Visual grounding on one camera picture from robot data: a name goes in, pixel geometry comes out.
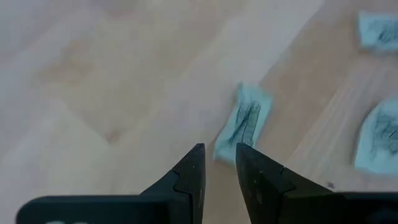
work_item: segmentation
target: wooden floor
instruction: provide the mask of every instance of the wooden floor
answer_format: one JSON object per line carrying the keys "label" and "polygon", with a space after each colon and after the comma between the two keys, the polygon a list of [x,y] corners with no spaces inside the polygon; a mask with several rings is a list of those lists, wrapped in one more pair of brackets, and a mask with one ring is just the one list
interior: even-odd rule
{"label": "wooden floor", "polygon": [[395,191],[353,169],[362,120],[398,90],[396,55],[358,47],[393,0],[88,1],[1,64],[0,216],[52,194],[138,194],[206,143],[204,223],[249,223],[211,155],[240,81],[275,96],[257,149],[335,191]]}

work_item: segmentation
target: wood grain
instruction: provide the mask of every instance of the wood grain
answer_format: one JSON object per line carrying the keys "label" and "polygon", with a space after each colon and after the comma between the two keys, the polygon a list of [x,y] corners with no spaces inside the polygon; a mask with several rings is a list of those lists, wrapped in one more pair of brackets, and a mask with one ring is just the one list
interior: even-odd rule
{"label": "wood grain", "polygon": [[395,190],[396,179],[352,166],[362,120],[398,84],[395,55],[358,47],[363,9],[394,13],[398,3],[79,8],[1,67],[0,216],[12,223],[47,194],[138,194],[205,142],[203,222],[249,223],[234,169],[211,158],[240,81],[275,96],[258,150],[334,190]]}
{"label": "wood grain", "polygon": [[398,91],[396,55],[358,45],[359,10],[398,12],[395,1],[328,1],[263,80],[275,108],[259,148],[303,176],[342,191],[395,191],[398,180],[353,169],[362,120]]}

